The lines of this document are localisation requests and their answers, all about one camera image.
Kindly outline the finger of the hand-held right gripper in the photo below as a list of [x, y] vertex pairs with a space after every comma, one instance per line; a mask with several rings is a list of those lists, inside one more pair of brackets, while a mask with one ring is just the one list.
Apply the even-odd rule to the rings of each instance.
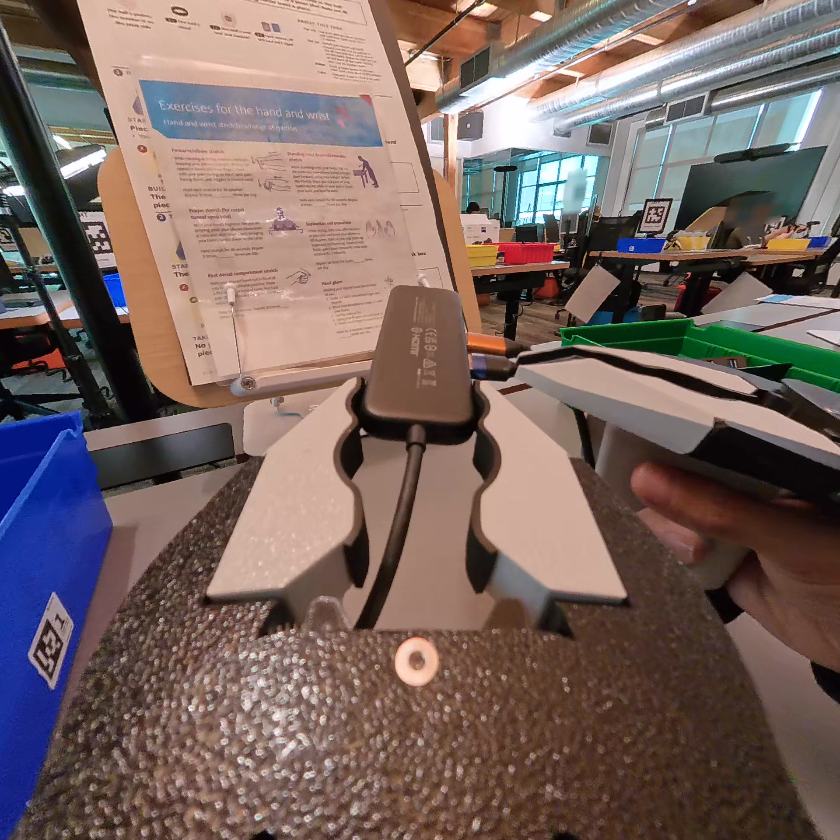
[[553, 362], [596, 361], [613, 369], [666, 382], [688, 392], [712, 397], [765, 397], [781, 394], [783, 384], [760, 376], [752, 379], [719, 365], [703, 366], [664, 355], [610, 350], [589, 345], [568, 345], [520, 353], [520, 366]]
[[593, 360], [520, 366], [520, 381], [605, 425], [664, 443], [679, 452], [697, 444], [714, 424], [750, 434], [821, 464], [821, 502], [838, 502], [838, 418], [809, 401], [794, 382], [765, 397], [712, 397], [628, 374]]

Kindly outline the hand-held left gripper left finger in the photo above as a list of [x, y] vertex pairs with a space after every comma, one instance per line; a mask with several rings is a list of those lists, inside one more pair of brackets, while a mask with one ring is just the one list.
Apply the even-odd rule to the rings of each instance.
[[270, 446], [206, 589], [213, 603], [279, 601], [294, 623], [321, 596], [360, 589], [370, 567], [352, 379]]

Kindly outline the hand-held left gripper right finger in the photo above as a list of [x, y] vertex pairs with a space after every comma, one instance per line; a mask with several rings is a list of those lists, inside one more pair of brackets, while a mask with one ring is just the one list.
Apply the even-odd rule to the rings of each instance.
[[481, 477], [466, 575], [474, 593], [514, 601], [555, 630], [564, 604], [624, 606], [627, 590], [568, 452], [486, 382], [472, 386]]

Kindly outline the green plastic bin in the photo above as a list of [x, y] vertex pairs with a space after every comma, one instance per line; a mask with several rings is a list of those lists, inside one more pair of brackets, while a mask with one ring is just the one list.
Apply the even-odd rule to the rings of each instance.
[[749, 366], [789, 364], [788, 377], [839, 393], [839, 353], [717, 323], [697, 327], [689, 319], [601, 324], [556, 332], [563, 345], [598, 345], [709, 360], [742, 356]]

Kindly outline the dark grey usb hub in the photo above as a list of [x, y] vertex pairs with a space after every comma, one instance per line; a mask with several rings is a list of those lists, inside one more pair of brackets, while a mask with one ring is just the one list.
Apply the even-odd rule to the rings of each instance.
[[466, 329], [447, 289], [394, 287], [387, 299], [359, 418], [376, 438], [459, 445], [475, 431]]

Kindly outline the large blue plastic bin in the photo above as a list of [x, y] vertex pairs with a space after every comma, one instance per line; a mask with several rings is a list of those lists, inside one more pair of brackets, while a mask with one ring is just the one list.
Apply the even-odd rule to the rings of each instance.
[[1, 837], [46, 758], [112, 520], [78, 412], [1, 428]]

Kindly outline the person's right hand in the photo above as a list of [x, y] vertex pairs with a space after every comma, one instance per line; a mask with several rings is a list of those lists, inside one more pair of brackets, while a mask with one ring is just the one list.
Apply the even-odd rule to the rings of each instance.
[[839, 530], [804, 502], [758, 500], [666, 465], [635, 468], [639, 517], [678, 560], [714, 543], [748, 550], [727, 582], [733, 603], [797, 654], [839, 670]]

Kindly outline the white card sheet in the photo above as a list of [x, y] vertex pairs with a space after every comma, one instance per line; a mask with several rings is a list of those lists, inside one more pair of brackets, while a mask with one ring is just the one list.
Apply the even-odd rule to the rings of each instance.
[[620, 283], [619, 277], [610, 271], [600, 265], [594, 266], [574, 289], [564, 309], [577, 322], [589, 323]]
[[773, 290], [748, 272], [727, 284], [715, 297], [705, 304], [700, 312], [708, 314], [745, 308], [756, 301], [773, 294]]

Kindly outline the long wooden desk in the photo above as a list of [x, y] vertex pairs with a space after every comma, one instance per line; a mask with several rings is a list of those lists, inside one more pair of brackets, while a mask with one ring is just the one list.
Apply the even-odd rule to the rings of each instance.
[[783, 250], [772, 248], [711, 248], [702, 250], [664, 250], [661, 253], [646, 253], [635, 250], [592, 250], [588, 256], [598, 261], [610, 259], [618, 265], [642, 266], [653, 263], [676, 263], [680, 273], [687, 275], [686, 289], [678, 312], [693, 318], [700, 314], [710, 287], [711, 276], [716, 271], [768, 270], [776, 266], [804, 266], [810, 270], [828, 267], [838, 257], [838, 239], [828, 248], [805, 248]]
[[502, 335], [515, 339], [518, 318], [522, 307], [522, 294], [541, 288], [550, 274], [570, 267], [567, 261], [538, 264], [512, 264], [509, 266], [479, 266], [471, 269], [476, 295], [496, 295], [505, 303], [505, 323]]

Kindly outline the fiducial marker sign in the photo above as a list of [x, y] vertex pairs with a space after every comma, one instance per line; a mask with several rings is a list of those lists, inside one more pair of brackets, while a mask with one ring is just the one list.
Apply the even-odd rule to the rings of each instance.
[[674, 199], [651, 197], [645, 200], [637, 226], [637, 234], [657, 237], [664, 233]]
[[79, 219], [99, 269], [105, 274], [117, 270], [109, 226], [102, 211], [79, 211]]

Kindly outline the instruction sheet on wooden stand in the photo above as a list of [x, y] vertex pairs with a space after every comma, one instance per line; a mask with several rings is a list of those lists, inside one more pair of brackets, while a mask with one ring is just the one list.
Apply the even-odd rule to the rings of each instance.
[[310, 363], [254, 373], [255, 385], [230, 389], [218, 380], [205, 335], [181, 239], [171, 219], [170, 200], [151, 146], [130, 71], [152, 48], [170, 56], [186, 47], [188, 61], [223, 61], [246, 75], [275, 69], [262, 59], [251, 7], [283, 9], [310, 17], [339, 2], [82, 2], [77, 3], [92, 61], [98, 71], [119, 151], [108, 154], [98, 185], [109, 225], [130, 324], [143, 371], [151, 383], [177, 403], [201, 410], [266, 402], [296, 394], [324, 392], [362, 375], [370, 362]]

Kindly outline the black tripod pole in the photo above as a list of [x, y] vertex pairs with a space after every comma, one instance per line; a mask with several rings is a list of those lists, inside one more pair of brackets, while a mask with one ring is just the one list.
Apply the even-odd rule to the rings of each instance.
[[121, 323], [60, 173], [5, 28], [1, 28], [1, 123], [5, 149], [24, 188], [111, 392], [131, 423], [152, 419], [156, 404]]

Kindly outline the white instruction sheet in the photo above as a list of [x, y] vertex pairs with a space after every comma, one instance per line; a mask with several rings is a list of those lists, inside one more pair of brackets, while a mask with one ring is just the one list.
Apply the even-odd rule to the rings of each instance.
[[[188, 61], [186, 47], [175, 47], [170, 56], [162, 48], [152, 48], [133, 64], [131, 75], [137, 87], [139, 74], [161, 72], [176, 81], [212, 82], [225, 75], [230, 85], [260, 87], [264, 83], [303, 82], [321, 86], [342, 83], [372, 93], [385, 134], [406, 229], [411, 242], [418, 286], [425, 280], [430, 287], [453, 290], [445, 236], [440, 233], [431, 166], [423, 136], [413, 130], [413, 117], [403, 99], [399, 73], [403, 71], [399, 51], [392, 59], [387, 46], [395, 41], [383, 37], [370, 2], [339, 2], [337, 8], [306, 16], [291, 13], [291, 23], [279, 25], [283, 9], [266, 12], [251, 7], [257, 22], [257, 46], [266, 50], [263, 60], [276, 60], [275, 69], [246, 75], [220, 61]], [[144, 106], [139, 94], [143, 115]], [[148, 121], [147, 141], [150, 141]]]

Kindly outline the large black wall screen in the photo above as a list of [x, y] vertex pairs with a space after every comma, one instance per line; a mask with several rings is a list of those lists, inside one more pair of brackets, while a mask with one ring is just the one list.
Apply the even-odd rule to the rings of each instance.
[[825, 146], [790, 150], [788, 144], [777, 143], [695, 164], [689, 170], [673, 228], [688, 230], [707, 210], [745, 193], [756, 193], [770, 207], [772, 218], [795, 218], [825, 152]]

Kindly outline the silver round ventilation duct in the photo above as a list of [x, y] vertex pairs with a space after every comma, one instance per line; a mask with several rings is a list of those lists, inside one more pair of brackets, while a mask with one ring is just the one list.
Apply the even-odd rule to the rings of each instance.
[[770, 98], [778, 98], [837, 79], [838, 52], [839, 32], [834, 26], [784, 38], [739, 58], [681, 72], [633, 91], [615, 92], [599, 102], [561, 108], [548, 99], [536, 101], [527, 114], [532, 122], [552, 119], [554, 134], [561, 136], [705, 95], [708, 103], [700, 107], [700, 113], [718, 112], [753, 102], [756, 90], [770, 91]]

